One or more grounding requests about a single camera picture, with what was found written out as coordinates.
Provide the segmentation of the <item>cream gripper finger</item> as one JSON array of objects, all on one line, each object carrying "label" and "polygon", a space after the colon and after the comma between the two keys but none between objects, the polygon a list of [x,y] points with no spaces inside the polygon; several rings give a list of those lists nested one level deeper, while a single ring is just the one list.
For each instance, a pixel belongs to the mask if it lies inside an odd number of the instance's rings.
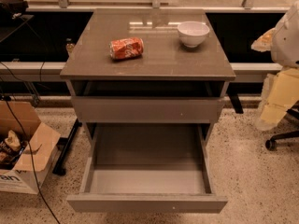
[{"label": "cream gripper finger", "polygon": [[299,70],[283,69],[276,75],[268,74],[263,82],[261,102],[255,126],[268,131],[278,126],[287,111],[299,101]]}]

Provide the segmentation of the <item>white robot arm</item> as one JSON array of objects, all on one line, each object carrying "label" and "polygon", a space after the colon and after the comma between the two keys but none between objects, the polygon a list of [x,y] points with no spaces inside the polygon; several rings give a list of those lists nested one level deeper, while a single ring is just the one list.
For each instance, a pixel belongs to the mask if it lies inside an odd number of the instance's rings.
[{"label": "white robot arm", "polygon": [[296,1],[277,25],[255,40],[251,48],[271,53],[282,66],[263,82],[255,126],[261,131],[276,127],[287,111],[299,101],[299,2]]}]

